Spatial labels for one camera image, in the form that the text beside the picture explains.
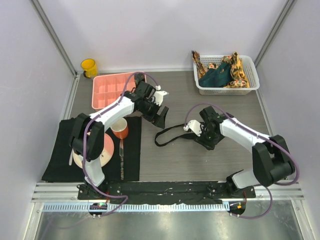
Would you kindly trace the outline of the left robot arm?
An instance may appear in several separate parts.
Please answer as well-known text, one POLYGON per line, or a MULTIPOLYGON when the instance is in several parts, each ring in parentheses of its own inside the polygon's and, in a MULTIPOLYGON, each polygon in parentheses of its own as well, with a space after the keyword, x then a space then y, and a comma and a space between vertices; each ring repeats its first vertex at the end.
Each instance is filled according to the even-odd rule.
POLYGON ((122 92, 115 102, 102 110, 92 115, 81 113, 75 118, 69 145, 75 154, 82 156, 82 169, 86 182, 91 184, 89 194, 93 198, 100 200, 107 192, 102 184, 105 175, 100 163, 105 132, 118 120, 134 112, 140 112, 145 120, 164 129, 169 108, 165 106, 161 113, 158 111, 168 94, 159 85, 153 87, 142 81, 134 91, 122 92))

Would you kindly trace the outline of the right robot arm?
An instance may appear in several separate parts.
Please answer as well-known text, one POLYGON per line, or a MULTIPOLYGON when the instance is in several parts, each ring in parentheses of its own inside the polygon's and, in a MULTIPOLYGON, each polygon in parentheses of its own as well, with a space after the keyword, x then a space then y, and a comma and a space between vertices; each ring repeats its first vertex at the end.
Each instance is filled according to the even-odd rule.
POLYGON ((280 135, 269 136, 247 127, 228 113, 218 114, 212 106, 200 113, 202 121, 190 120, 184 129, 192 131, 195 141, 207 150, 214 150, 224 138, 234 140, 252 155, 252 167, 240 170, 226 178, 226 193, 233 198, 244 188, 261 185, 269 187, 298 174, 298 168, 289 152, 285 139, 280 135))

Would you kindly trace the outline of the black tie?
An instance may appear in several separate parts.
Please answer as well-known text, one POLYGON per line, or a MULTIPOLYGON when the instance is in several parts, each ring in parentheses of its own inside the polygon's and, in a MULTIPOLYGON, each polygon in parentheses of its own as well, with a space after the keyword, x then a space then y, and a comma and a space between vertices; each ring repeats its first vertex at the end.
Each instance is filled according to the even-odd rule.
POLYGON ((182 124, 178 124, 178 125, 174 125, 174 126, 165 128, 164 130, 157 132, 154 137, 155 145, 157 147, 164 147, 169 144, 172 144, 174 141, 176 141, 178 139, 195 141, 198 136, 191 131, 183 131, 183 132, 181 132, 181 134, 178 134, 178 135, 173 135, 173 133, 171 133, 168 135, 169 137, 171 137, 171 139, 169 139, 167 137, 166 141, 158 141, 159 138, 164 140, 164 135, 167 135, 168 132, 174 132, 176 129, 183 130, 183 127, 184 127, 184 124, 182 123, 182 124))

